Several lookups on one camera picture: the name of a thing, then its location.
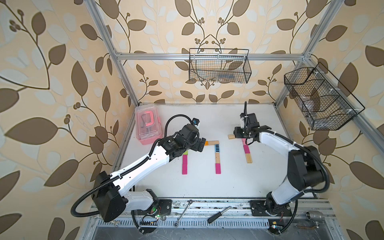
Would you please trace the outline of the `magenta block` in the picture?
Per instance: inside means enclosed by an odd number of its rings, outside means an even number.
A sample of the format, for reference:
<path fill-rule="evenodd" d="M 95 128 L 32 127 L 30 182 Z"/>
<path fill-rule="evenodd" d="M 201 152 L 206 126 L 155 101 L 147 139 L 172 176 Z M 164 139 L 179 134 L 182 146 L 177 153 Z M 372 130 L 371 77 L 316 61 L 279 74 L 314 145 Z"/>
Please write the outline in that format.
<path fill-rule="evenodd" d="M 248 145 L 243 145 L 245 154 L 250 154 L 250 149 Z"/>
<path fill-rule="evenodd" d="M 217 175 L 221 174 L 221 164 L 215 164 L 215 171 Z"/>
<path fill-rule="evenodd" d="M 187 175 L 188 174 L 188 165 L 182 165 L 182 174 Z"/>
<path fill-rule="evenodd" d="M 183 166 L 188 165 L 188 155 L 183 155 Z"/>

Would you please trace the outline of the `small natural wood block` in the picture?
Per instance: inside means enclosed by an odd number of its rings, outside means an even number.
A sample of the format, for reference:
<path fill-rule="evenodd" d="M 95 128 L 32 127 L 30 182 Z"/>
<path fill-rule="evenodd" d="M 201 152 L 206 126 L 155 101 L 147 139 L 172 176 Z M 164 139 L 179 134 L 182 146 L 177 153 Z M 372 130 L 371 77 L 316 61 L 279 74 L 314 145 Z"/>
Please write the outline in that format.
<path fill-rule="evenodd" d="M 253 160 L 252 160 L 252 156 L 251 156 L 251 154 L 250 154 L 250 153 L 246 153 L 245 156 L 246 156 L 246 161 L 247 161 L 247 163 L 248 163 L 248 164 L 252 164 L 252 163 L 253 163 Z"/>

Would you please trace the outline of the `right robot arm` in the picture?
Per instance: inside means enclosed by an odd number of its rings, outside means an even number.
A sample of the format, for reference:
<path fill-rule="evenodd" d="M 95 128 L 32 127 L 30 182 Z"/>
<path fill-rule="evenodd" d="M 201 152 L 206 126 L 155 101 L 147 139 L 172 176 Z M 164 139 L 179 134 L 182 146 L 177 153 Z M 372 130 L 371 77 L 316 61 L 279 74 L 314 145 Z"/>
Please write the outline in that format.
<path fill-rule="evenodd" d="M 288 160 L 287 175 L 279 187 L 266 196 L 264 205 L 259 209 L 271 217 L 278 216 L 290 203 L 295 203 L 293 214 L 284 227 L 270 229 L 273 235 L 282 235 L 292 224 L 298 211 L 299 198 L 306 193 L 324 193 L 331 184 L 330 174 L 321 161 L 319 151 L 313 146 L 305 147 L 272 131 L 268 126 L 261 126 L 256 114 L 247 112 L 247 102 L 244 112 L 240 114 L 243 124 L 235 127 L 236 139 L 252 140 L 246 142 L 249 146 L 255 142 L 262 143 Z"/>

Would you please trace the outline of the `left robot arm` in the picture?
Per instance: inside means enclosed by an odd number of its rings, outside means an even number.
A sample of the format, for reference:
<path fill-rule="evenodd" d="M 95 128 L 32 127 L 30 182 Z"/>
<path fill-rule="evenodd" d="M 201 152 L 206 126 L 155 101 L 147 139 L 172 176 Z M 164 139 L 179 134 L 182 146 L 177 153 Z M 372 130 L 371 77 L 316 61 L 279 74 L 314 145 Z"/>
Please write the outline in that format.
<path fill-rule="evenodd" d="M 150 151 L 132 164 L 111 174 L 96 176 L 93 189 L 86 192 L 71 207 L 76 218 L 100 216 L 112 222 L 126 211 L 150 212 L 158 205 L 158 197 L 150 190 L 134 192 L 133 187 L 154 170 L 181 157 L 186 151 L 202 152 L 206 139 L 200 137 L 199 119 L 187 118 L 188 124 L 173 135 L 156 139 Z"/>

